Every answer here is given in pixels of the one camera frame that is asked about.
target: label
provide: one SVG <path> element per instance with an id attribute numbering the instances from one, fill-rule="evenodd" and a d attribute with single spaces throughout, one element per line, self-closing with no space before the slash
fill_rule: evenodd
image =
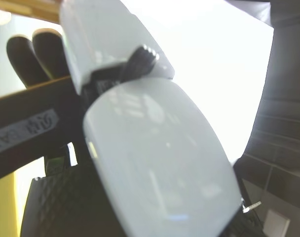
<path id="1" fill-rule="evenodd" d="M 52 130 L 58 123 L 53 109 L 0 129 L 0 152 Z"/>

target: yellow surface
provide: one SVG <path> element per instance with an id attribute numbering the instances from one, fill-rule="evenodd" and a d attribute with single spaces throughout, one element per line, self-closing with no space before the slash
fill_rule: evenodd
<path id="1" fill-rule="evenodd" d="M 0 179 L 0 237 L 17 237 L 14 174 Z"/>

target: white label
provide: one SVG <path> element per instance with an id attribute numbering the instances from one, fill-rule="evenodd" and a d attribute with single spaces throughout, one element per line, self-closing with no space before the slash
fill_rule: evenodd
<path id="1" fill-rule="evenodd" d="M 0 129 L 0 152 L 52 130 L 58 123 L 53 109 Z"/>

